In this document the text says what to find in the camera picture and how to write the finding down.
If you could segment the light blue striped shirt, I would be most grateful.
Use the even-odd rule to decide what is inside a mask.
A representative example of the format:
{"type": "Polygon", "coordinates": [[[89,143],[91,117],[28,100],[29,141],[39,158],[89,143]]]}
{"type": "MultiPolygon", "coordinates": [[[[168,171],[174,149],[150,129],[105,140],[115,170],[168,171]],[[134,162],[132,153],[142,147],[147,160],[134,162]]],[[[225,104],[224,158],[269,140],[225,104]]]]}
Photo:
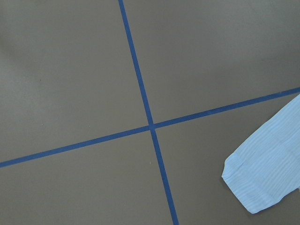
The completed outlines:
{"type": "Polygon", "coordinates": [[[278,111],[224,162],[222,179],[252,214],[300,186],[300,97],[278,111]]]}

